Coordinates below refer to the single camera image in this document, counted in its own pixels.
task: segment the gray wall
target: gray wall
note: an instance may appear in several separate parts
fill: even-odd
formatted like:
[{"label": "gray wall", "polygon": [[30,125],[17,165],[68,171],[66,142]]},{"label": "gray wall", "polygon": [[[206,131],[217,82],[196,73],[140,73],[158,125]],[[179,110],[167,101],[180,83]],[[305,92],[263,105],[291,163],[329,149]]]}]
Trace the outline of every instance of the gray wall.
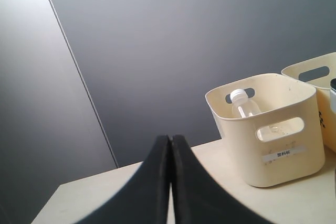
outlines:
[{"label": "gray wall", "polygon": [[334,0],[52,0],[121,165],[219,138],[204,94],[336,51]]},{"label": "gray wall", "polygon": [[0,0],[0,223],[115,168],[49,0]]}]

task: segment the cut-out handle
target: cut-out handle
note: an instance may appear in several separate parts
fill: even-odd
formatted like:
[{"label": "cut-out handle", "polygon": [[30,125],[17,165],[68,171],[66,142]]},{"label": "cut-out handle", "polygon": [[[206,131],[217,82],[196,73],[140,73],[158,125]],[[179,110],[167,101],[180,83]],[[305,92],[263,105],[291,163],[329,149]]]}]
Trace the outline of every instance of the cut-out handle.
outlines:
[{"label": "cut-out handle", "polygon": [[[244,89],[244,90],[245,90],[245,92],[247,93],[247,96],[248,96],[249,98],[254,97],[255,94],[256,94],[256,92],[255,92],[255,90],[254,90],[253,88],[247,88],[247,89]],[[227,95],[226,95],[226,97],[225,97],[225,101],[226,101],[228,104],[231,104],[231,103],[232,103],[231,98],[230,98],[230,94],[227,94]]]},{"label": "cut-out handle", "polygon": [[266,142],[301,132],[305,127],[301,118],[292,118],[263,126],[256,132],[259,140]]},{"label": "cut-out handle", "polygon": [[315,68],[299,74],[299,80],[308,82],[315,79],[319,79],[327,76],[330,73],[330,69],[327,66]]}]

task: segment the plastic storage basket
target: plastic storage basket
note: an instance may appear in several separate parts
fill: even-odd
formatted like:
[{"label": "plastic storage basket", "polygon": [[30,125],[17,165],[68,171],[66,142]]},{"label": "plastic storage basket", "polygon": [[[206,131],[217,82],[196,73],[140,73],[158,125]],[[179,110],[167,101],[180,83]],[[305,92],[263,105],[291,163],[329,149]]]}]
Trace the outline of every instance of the plastic storage basket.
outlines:
[{"label": "plastic storage basket", "polygon": [[336,152],[336,114],[330,109],[330,81],[336,78],[336,53],[323,55],[286,67],[281,72],[284,76],[301,79],[306,73],[317,77],[307,83],[317,88],[317,101],[322,128],[323,141],[326,146]]},{"label": "plastic storage basket", "polygon": [[[233,117],[225,98],[240,88],[254,90],[253,100],[263,113]],[[268,187],[313,174],[324,165],[316,89],[311,85],[269,73],[215,88],[205,97],[246,183]],[[261,141],[256,133],[267,125],[281,131]]]}]

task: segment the white bottle cap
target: white bottle cap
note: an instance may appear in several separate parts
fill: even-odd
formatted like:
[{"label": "white bottle cap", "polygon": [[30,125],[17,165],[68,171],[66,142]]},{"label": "white bottle cap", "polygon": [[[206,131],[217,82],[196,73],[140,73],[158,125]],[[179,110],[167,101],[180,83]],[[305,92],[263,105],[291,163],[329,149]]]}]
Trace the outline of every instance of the white bottle cap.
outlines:
[{"label": "white bottle cap", "polygon": [[247,100],[248,96],[244,89],[236,89],[231,92],[230,99],[232,103],[235,103],[239,100]]}]

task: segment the label on basket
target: label on basket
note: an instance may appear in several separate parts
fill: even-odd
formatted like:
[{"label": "label on basket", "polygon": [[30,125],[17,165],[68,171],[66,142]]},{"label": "label on basket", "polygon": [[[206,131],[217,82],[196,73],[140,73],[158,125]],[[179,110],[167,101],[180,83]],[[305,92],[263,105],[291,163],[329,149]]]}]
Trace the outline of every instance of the label on basket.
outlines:
[{"label": "label on basket", "polygon": [[291,149],[283,150],[281,152],[275,152],[272,154],[265,155],[262,157],[263,158],[262,161],[269,162],[269,161],[272,161],[278,158],[287,157],[287,156],[294,155],[297,153],[305,152],[306,150],[307,149],[305,146],[296,146]]}]

